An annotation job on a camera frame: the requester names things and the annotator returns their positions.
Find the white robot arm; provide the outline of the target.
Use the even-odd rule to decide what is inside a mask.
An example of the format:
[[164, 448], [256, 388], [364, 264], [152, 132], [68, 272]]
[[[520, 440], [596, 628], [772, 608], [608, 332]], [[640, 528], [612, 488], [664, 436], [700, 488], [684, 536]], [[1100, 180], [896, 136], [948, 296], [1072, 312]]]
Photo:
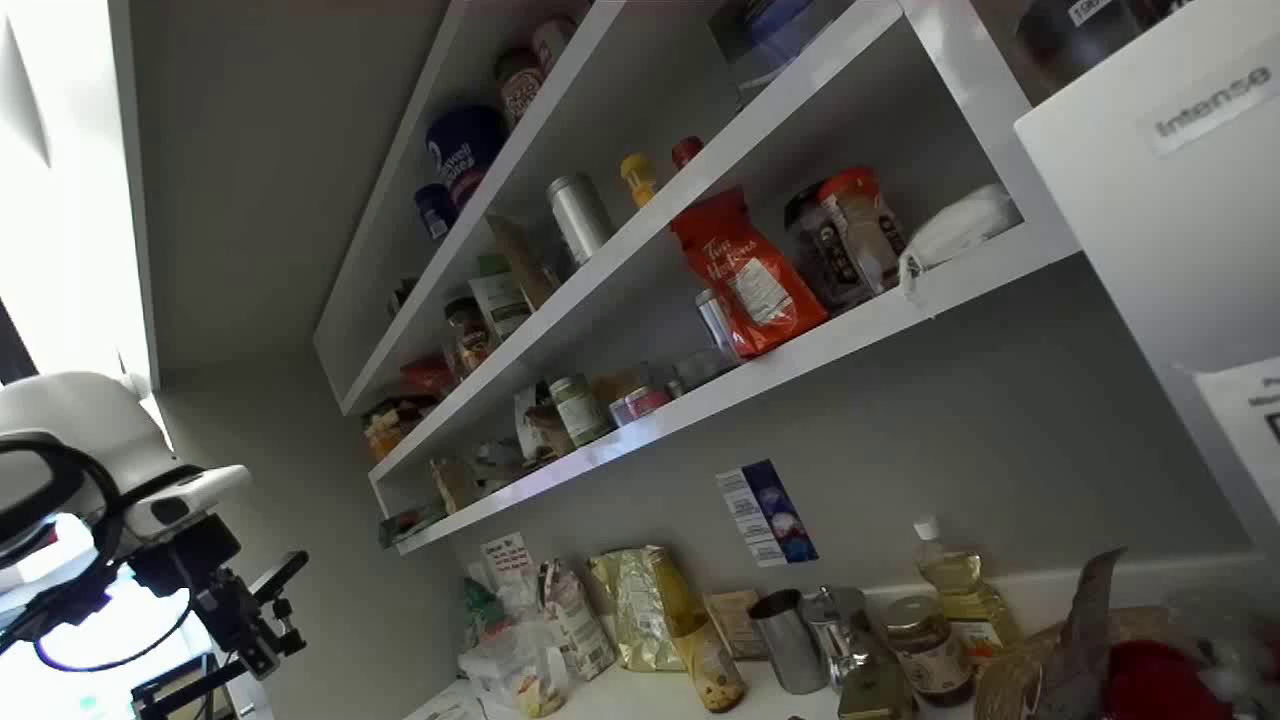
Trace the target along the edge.
[[304, 652], [284, 588], [308, 568], [288, 552], [244, 584], [216, 504], [244, 488], [244, 464], [200, 468], [172, 452], [144, 396], [100, 372], [24, 376], [0, 388], [0, 648], [28, 644], [68, 672], [44, 640], [112, 604], [132, 572], [152, 596], [184, 596], [212, 652], [132, 688], [136, 720], [232, 720], [228, 684], [264, 680]]

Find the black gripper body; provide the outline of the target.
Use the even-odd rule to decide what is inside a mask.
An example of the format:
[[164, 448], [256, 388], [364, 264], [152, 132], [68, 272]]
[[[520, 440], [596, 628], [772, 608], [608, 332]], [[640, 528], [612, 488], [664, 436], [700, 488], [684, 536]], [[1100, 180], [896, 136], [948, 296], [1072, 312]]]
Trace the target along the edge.
[[240, 552], [232, 528], [216, 516], [144, 548], [128, 560], [136, 580], [156, 592], [188, 596], [188, 612], [216, 640], [212, 652], [184, 660], [132, 692], [136, 720], [232, 720], [216, 696], [240, 676], [268, 676], [284, 656], [304, 652], [284, 588], [308, 568], [288, 552], [268, 576], [244, 584], [228, 560]]

